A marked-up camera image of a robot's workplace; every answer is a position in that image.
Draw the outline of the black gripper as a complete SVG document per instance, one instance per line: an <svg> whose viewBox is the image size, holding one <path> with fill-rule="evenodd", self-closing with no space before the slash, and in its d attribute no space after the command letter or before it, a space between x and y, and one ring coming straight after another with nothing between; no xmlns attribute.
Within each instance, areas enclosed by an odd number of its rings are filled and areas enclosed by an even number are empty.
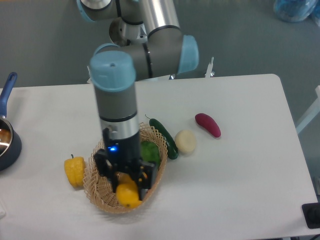
<svg viewBox="0 0 320 240"><path fill-rule="evenodd" d="M93 156L101 177L107 178L115 193L118 186L117 172L127 173L137 186L138 197L143 201L147 191L156 182L158 164L141 160L140 133L125 139L111 139L111 131L102 131L105 150L100 148Z"/></svg>

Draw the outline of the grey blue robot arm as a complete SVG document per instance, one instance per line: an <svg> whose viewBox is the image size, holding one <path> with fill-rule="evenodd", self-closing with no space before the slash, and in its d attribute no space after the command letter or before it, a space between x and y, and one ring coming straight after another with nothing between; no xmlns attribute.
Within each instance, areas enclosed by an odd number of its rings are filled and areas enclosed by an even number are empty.
<svg viewBox="0 0 320 240"><path fill-rule="evenodd" d="M114 189L116 173L126 173L143 200L156 181L156 165L141 157L137 81L193 71L199 64L195 38L181 32L171 0L79 0L77 7L90 22L121 19L141 27L142 41L128 40L98 47L88 65L95 91L104 148L94 160L99 174Z"/></svg>

